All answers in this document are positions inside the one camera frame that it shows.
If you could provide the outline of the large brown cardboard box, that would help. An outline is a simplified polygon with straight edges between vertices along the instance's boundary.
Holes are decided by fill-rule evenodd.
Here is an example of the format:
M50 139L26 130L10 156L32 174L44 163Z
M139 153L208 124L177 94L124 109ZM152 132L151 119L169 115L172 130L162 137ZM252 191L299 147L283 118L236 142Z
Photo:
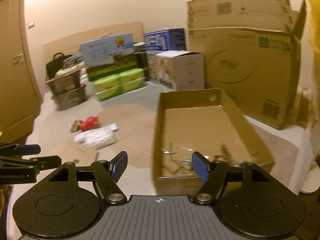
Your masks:
M205 85L223 89L254 119L282 129L300 75L306 3L191 0L189 47L205 57Z

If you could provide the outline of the lower black food tray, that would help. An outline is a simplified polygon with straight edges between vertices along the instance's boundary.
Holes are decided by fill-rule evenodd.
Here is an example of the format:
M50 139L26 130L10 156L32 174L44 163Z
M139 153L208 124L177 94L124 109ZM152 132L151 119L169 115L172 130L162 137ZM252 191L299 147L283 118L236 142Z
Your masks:
M52 96L58 111L64 111L87 100L86 85L81 84L78 88L65 92L63 94Z

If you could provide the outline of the green pasture milk box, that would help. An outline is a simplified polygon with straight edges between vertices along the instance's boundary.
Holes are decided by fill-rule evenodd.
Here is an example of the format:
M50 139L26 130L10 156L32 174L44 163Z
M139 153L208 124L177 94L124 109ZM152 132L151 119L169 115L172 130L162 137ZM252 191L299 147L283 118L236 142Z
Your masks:
M133 35L111 35L80 44L80 52L90 79L137 66Z

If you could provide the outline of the bag of white clips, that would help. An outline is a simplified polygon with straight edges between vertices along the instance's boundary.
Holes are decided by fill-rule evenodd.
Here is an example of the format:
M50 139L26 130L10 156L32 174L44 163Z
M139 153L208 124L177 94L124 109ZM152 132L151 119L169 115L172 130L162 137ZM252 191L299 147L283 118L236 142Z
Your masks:
M92 134L87 135L85 139L85 144L93 149L100 149L117 142L115 135L112 132L105 134Z

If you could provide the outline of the white humidifier box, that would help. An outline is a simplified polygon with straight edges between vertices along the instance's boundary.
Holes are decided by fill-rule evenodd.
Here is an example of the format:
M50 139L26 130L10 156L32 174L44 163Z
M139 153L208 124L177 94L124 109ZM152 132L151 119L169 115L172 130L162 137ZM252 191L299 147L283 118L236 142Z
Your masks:
M151 81L173 90L204 88L204 56L201 53L169 50L148 55Z

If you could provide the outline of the black food tray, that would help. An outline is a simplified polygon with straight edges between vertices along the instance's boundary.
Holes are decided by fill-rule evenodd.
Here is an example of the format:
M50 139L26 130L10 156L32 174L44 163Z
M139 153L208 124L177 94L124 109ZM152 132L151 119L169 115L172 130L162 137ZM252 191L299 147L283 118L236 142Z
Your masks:
M46 81L46 85L52 92L53 96L67 93L80 87L80 70L54 77Z
M58 111L64 111L87 100L86 85L81 84L78 88L65 92L63 94L52 96Z

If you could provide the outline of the open shallow cardboard box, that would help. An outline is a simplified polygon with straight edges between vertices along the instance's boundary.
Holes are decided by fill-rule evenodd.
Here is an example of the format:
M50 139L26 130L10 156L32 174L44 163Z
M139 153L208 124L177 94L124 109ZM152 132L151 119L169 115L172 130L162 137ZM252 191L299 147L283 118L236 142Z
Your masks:
M159 95L152 178L158 195L191 197L202 183L191 155L230 166L254 162L271 172L275 160L242 111L222 89L176 90Z

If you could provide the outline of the upper black food tray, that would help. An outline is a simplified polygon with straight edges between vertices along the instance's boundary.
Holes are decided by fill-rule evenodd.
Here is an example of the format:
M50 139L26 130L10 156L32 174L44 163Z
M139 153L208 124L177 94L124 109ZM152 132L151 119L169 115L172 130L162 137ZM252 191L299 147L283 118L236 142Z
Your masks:
M67 93L80 87L80 70L54 77L46 81L46 85L52 92L53 96Z

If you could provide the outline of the white remote control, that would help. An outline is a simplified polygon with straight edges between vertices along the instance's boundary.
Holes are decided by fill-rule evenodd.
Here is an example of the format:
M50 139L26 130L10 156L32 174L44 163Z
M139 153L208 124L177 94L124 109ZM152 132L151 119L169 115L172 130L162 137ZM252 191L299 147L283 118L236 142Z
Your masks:
M92 134L105 134L108 132L115 132L118 130L118 125L117 124L110 124L107 126L103 126L101 128L96 128L92 129L89 131L81 132L80 134L76 135L74 137L74 141L77 143L85 143L85 139L87 135L92 135Z

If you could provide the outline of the black bag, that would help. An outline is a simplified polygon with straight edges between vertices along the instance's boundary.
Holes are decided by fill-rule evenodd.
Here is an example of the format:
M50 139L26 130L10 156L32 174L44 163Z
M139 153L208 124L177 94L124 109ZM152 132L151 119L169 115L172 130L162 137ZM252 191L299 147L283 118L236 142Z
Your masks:
M46 81L53 79L55 74L63 68L63 61L71 56L72 54L65 55L61 52L54 54L52 61L46 64Z

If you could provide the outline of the brown cardboard envelope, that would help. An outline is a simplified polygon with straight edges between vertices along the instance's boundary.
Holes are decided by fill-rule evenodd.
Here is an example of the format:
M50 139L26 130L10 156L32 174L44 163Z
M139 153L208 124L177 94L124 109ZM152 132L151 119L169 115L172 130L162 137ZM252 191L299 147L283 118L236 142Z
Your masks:
M76 166L89 166L96 161L97 152L85 144L67 140L59 156L63 163L72 161Z

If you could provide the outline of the white plug adapter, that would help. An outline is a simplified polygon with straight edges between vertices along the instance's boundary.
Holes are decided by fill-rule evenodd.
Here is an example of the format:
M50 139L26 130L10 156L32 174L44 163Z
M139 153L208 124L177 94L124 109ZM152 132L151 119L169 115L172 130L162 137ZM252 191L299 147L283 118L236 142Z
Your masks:
M79 125L82 123L82 121L80 120L75 120L71 127L70 127L70 132L74 133L74 132L77 132L79 130Z

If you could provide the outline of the red cat figurine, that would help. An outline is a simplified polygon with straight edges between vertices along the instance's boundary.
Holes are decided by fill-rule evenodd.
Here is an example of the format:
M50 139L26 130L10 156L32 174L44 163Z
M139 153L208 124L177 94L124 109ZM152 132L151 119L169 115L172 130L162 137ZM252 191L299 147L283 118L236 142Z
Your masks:
M82 131L88 131L91 129L95 129L100 125L99 119L96 116L89 116L85 121L81 122L78 125L78 128Z

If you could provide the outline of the blue milk carton box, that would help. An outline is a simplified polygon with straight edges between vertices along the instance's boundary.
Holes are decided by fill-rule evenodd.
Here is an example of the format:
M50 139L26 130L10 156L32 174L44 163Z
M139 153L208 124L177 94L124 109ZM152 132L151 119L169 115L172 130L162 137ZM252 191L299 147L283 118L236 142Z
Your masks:
M146 50L169 51L186 50L183 28L163 29L144 34Z

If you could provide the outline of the green tissue pack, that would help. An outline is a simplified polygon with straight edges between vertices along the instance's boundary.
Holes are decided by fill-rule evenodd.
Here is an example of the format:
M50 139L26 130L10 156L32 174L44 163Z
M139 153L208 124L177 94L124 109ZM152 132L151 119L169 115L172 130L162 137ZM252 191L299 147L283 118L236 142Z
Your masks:
M95 96L103 101L145 86L144 70L134 68L92 81Z

